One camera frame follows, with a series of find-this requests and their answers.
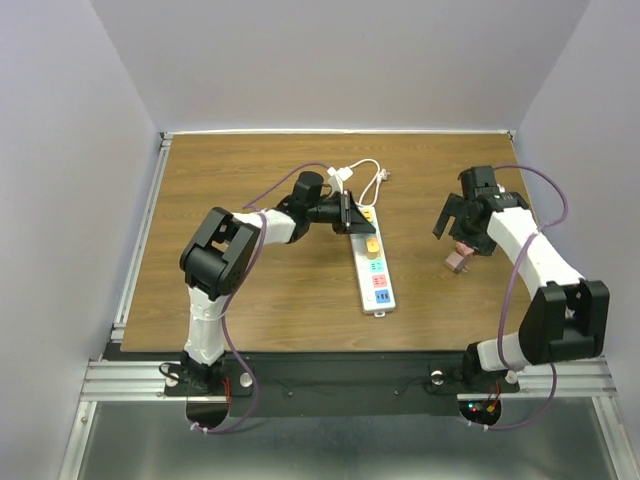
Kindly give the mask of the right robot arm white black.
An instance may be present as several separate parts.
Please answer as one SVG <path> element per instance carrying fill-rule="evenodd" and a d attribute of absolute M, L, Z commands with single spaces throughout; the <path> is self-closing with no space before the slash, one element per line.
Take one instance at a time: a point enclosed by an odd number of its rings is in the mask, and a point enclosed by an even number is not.
<path fill-rule="evenodd" d="M 436 237 L 454 240 L 487 256 L 501 248 L 531 303 L 517 332 L 470 344 L 460 366 L 463 384 L 482 390 L 496 372 L 530 365 L 595 358 L 604 348 L 610 292 L 588 280 L 555 250 L 516 193 L 466 199 L 450 194 L 435 223 Z"/>

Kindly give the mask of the brown pink charger plug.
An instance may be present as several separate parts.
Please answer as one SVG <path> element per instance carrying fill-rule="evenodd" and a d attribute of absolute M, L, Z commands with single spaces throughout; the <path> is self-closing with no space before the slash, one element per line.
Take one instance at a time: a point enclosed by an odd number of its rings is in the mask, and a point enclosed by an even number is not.
<path fill-rule="evenodd" d="M 470 255 L 462 255 L 457 251 L 453 251 L 446 257 L 444 264 L 453 273 L 460 274 L 468 270 L 467 265 L 470 259 Z"/>

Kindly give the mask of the white power strip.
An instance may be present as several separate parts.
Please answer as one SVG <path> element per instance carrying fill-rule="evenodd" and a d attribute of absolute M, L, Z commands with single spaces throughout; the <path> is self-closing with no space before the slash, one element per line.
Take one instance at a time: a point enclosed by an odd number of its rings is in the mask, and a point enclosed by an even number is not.
<path fill-rule="evenodd" d="M 374 213 L 375 221 L 372 224 L 376 227 L 376 233 L 353 234 L 350 236 L 350 241 L 362 310 L 367 315 L 381 318 L 396 309 L 396 299 L 385 256 L 376 209 L 374 206 L 360 208 L 361 211 L 363 209 L 370 209 Z M 374 260 L 370 260 L 366 256 L 365 243 L 368 236 L 376 236 L 380 243 L 381 254 Z"/>

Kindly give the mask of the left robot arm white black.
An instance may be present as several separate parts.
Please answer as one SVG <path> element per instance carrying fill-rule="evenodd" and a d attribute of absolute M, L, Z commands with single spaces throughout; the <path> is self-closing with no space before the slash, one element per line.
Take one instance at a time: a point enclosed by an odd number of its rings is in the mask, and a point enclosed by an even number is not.
<path fill-rule="evenodd" d="M 208 395 L 224 385 L 223 319 L 235 292 L 266 245 L 300 240 L 312 224 L 329 224 L 335 233 L 374 234 L 344 182 L 348 167 L 298 176 L 292 192 L 276 207 L 253 213 L 209 211 L 180 256 L 189 294 L 188 336 L 180 370 L 169 377 Z"/>

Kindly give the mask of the pink orange charger plug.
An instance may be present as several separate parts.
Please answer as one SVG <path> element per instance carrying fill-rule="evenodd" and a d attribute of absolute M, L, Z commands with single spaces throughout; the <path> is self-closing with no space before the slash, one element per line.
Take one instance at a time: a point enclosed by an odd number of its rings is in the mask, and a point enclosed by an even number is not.
<path fill-rule="evenodd" d="M 464 244 L 463 242 L 457 242 L 455 244 L 456 251 L 462 256 L 473 255 L 475 250 L 472 247 Z"/>

